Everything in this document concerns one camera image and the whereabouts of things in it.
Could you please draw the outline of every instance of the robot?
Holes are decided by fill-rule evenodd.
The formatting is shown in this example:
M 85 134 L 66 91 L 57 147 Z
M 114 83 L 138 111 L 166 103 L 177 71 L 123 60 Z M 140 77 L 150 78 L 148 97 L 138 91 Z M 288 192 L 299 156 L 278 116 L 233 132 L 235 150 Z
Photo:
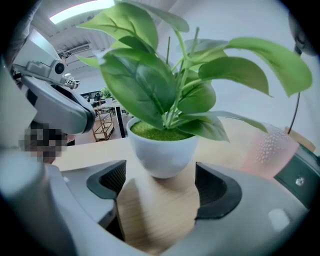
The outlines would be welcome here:
M 37 31 L 13 62 L 37 110 L 34 121 L 66 134 L 88 132 L 91 105 L 69 87 L 65 65 Z M 314 158 L 299 157 L 320 180 Z M 117 195 L 126 180 L 126 160 L 64 171 L 36 162 L 14 148 L 0 149 L 0 194 L 23 228 L 53 255 L 130 255 L 144 252 L 126 244 Z M 200 207 L 193 230 L 162 253 L 173 255 L 270 255 L 299 227 L 310 205 L 292 190 L 258 176 L 197 162 Z

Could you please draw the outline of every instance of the black gripper pad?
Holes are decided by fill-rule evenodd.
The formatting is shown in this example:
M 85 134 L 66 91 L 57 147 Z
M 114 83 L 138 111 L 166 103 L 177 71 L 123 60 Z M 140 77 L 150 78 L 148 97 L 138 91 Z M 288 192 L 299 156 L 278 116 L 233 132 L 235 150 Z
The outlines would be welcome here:
M 86 186 L 102 199 L 116 199 L 126 181 L 126 160 L 120 160 L 91 175 Z
M 194 183 L 200 197 L 196 220 L 220 219 L 230 213 L 242 198 L 241 187 L 233 178 L 201 162 L 195 164 Z

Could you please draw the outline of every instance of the plant stem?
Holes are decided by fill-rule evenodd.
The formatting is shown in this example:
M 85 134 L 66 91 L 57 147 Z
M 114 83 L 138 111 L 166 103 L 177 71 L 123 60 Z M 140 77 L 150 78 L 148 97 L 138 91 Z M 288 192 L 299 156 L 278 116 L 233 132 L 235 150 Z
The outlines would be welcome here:
M 161 117 L 162 117 L 162 122 L 164 123 L 164 127 L 167 127 L 167 119 L 165 115 L 163 114 Z
M 199 83 L 201 81 L 203 81 L 203 80 L 202 79 L 196 79 L 196 80 L 193 80 L 191 82 L 188 82 L 185 86 L 182 87 L 182 89 L 183 90 L 187 89 L 187 88 L 189 88 L 189 87 L 191 87 L 191 86 L 193 86 L 193 85 L 195 85 L 195 84 L 197 84 L 197 83 Z
M 163 121 L 165 123 L 165 126 L 168 125 L 168 117 L 169 117 L 169 113 L 170 113 L 170 110 L 165 114 L 165 121 Z
M 189 123 L 191 120 L 183 120 L 183 121 L 181 121 L 181 122 L 179 122 L 179 121 L 180 121 L 180 120 L 177 120 L 177 121 L 172 122 L 172 124 L 171 124 L 171 129 L 177 128 L 178 126 L 181 126 L 181 125 L 184 125 L 184 124 L 186 124 L 186 123 Z
M 169 40 L 168 40 L 168 49 L 166 50 L 166 60 L 165 60 L 165 63 L 168 64 L 169 62 L 169 51 L 170 51 L 170 36 L 169 36 Z
M 179 40 L 179 44 L 180 44 L 180 47 L 181 47 L 181 50 L 182 50 L 183 58 L 184 58 L 184 60 L 186 61 L 186 60 L 189 59 L 189 57 L 188 57 L 188 53 L 187 53 L 187 51 L 186 51 L 185 42 L 184 42 L 184 40 L 182 39 L 182 36 L 181 36 L 181 34 L 180 34 L 179 31 L 174 30 L 174 33 L 176 34 L 176 37 L 177 37 L 178 40 Z
M 175 69 L 178 67 L 178 65 L 184 60 L 184 57 L 181 57 L 181 59 L 179 59 L 179 61 L 173 66 L 173 68 L 171 68 L 171 71 L 174 72 Z
M 179 100 L 180 100 L 180 96 L 181 96 L 181 93 L 182 93 L 182 87 L 185 85 L 186 79 L 188 77 L 191 58 L 192 58 L 192 56 L 194 54 L 194 51 L 195 51 L 195 48 L 196 48 L 196 45 L 197 45 L 197 38 L 198 38 L 199 30 L 200 29 L 198 27 L 195 30 L 195 36 L 194 36 L 194 39 L 193 39 L 193 43 L 192 43 L 192 47 L 191 47 L 191 51 L 189 53 L 189 56 L 188 56 L 188 54 L 186 52 L 185 42 L 183 41 L 183 39 L 181 37 L 181 34 L 176 30 L 174 31 L 176 36 L 178 37 L 178 40 L 179 40 L 179 43 L 180 43 L 180 46 L 181 46 L 181 49 L 182 49 L 182 52 L 183 52 L 183 58 L 184 58 L 183 61 L 185 63 L 185 69 L 184 69 L 184 72 L 183 72 L 181 83 L 178 86 L 178 93 L 177 93 L 177 96 L 176 96 L 175 101 L 174 101 L 172 115 L 171 115 L 170 120 L 168 122 L 168 128 L 171 128 L 172 120 L 174 119 L 174 117 L 177 114 L 177 106 L 178 106 L 178 103 L 179 103 Z
M 182 68 L 183 68 L 183 66 L 184 66 L 184 63 L 185 63 L 184 61 L 181 62 L 178 75 L 176 76 L 176 83 L 177 83 L 178 85 L 179 85 L 179 80 L 180 80 L 180 77 L 181 77 Z

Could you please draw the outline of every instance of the fluorescent light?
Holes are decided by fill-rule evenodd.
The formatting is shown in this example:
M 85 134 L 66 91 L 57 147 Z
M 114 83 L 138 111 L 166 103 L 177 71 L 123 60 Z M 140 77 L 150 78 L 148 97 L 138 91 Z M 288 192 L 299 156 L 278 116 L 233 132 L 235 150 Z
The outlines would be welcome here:
M 68 9 L 65 9 L 56 15 L 53 15 L 50 17 L 50 21 L 52 21 L 54 24 L 57 24 L 59 22 L 62 22 L 70 17 L 83 14 L 86 12 L 91 12 L 95 10 L 105 9 L 113 6 L 115 4 L 114 0 L 95 0 L 90 2 L 85 2 L 82 4 L 75 5 L 73 7 L 70 7 Z

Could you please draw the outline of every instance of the wooden table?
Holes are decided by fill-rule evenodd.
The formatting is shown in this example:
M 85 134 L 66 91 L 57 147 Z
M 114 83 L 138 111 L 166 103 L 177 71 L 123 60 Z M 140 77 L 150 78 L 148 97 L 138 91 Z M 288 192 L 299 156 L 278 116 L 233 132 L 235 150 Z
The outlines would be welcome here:
M 128 138 L 69 146 L 53 164 L 61 171 L 67 171 L 112 160 L 127 160 L 126 182 L 117 199 L 126 242 L 157 255 L 194 227 L 199 207 L 195 163 L 239 170 L 246 158 L 256 128 L 235 119 L 224 119 L 222 123 L 230 143 L 200 138 L 191 162 L 170 179 L 155 179 L 148 175 Z

